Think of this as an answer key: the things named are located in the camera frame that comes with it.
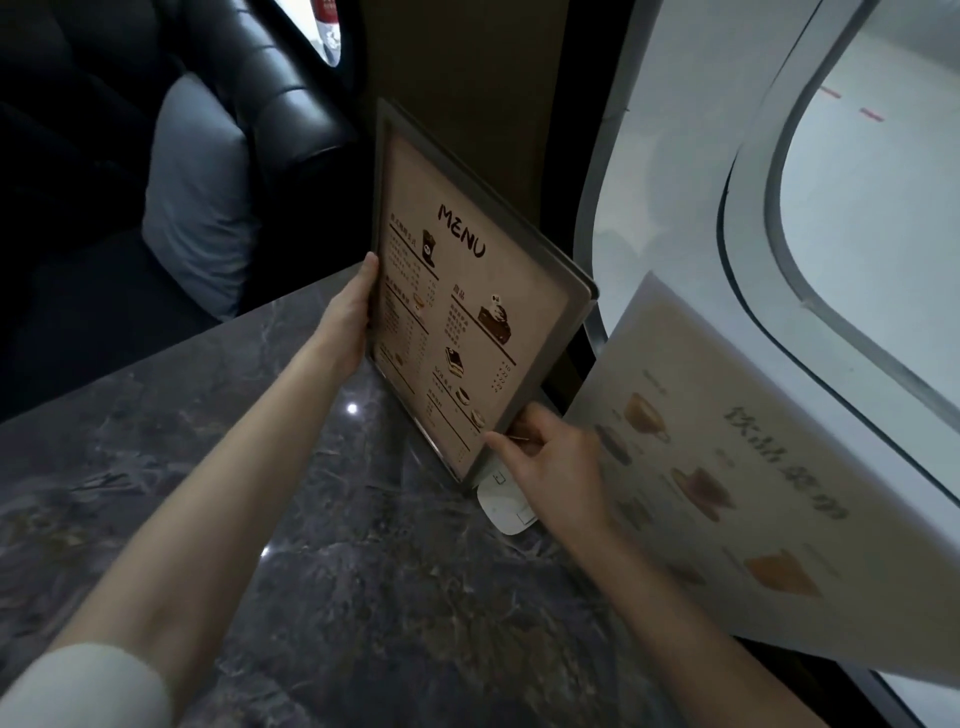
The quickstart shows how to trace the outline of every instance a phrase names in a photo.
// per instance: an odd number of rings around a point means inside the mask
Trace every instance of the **white menu sheet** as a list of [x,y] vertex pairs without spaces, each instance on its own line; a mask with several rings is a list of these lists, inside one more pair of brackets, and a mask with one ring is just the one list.
[[413,144],[388,133],[372,356],[458,479],[568,295]]
[[566,420],[597,433],[617,517],[726,629],[960,685],[956,546],[653,275]]

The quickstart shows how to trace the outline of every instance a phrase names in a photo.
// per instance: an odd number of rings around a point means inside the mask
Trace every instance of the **sofa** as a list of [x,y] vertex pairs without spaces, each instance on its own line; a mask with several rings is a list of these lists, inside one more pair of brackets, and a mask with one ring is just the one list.
[[219,323],[140,235],[156,116],[186,71],[250,145],[241,312],[369,248],[372,143],[273,0],[2,0],[0,20],[0,421]]

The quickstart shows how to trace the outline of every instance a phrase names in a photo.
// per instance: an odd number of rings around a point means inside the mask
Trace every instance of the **person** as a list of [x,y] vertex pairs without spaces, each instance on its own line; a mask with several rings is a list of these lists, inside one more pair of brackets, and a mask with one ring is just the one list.
[[[216,657],[340,386],[360,365],[369,254],[267,392],[134,534],[0,701],[0,726],[166,728]],[[597,443],[531,404],[521,449],[485,438],[544,525],[611,600],[696,726],[823,725],[621,533]]]

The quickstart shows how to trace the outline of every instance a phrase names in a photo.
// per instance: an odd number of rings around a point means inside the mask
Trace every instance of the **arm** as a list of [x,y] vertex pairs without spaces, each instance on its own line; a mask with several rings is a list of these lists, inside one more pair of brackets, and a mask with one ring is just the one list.
[[120,647],[159,672],[182,712],[300,484],[330,404],[360,365],[376,271],[368,254],[309,341],[134,534],[50,650]]
[[540,520],[570,551],[657,665],[691,725],[703,728],[824,726],[673,580],[618,531],[604,500],[596,438],[530,404],[515,445],[488,432]]

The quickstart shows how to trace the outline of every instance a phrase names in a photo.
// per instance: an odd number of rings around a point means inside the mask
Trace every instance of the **person's left hand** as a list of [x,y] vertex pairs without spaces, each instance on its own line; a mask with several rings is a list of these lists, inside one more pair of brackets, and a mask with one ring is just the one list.
[[311,337],[311,348],[332,365],[340,382],[356,372],[363,359],[370,293],[379,264],[376,254],[367,253],[356,276],[330,301]]

